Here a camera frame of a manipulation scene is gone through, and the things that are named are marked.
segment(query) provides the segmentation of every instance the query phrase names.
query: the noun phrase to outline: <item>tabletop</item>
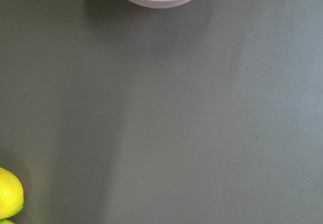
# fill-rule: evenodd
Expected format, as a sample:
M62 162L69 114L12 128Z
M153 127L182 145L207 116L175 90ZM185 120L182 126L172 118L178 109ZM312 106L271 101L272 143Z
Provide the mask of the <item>tabletop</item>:
M16 224L323 223L323 0L0 0Z

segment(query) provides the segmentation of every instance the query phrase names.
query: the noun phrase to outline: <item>citrus fruit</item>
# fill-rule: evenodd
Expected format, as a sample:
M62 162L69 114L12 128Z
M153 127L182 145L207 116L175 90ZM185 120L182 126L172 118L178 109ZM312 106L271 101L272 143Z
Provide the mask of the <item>citrus fruit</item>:
M14 224L12 221L9 221L7 219L0 220L0 224Z
M20 181L13 173L0 167L0 219L17 214L23 204L24 190Z

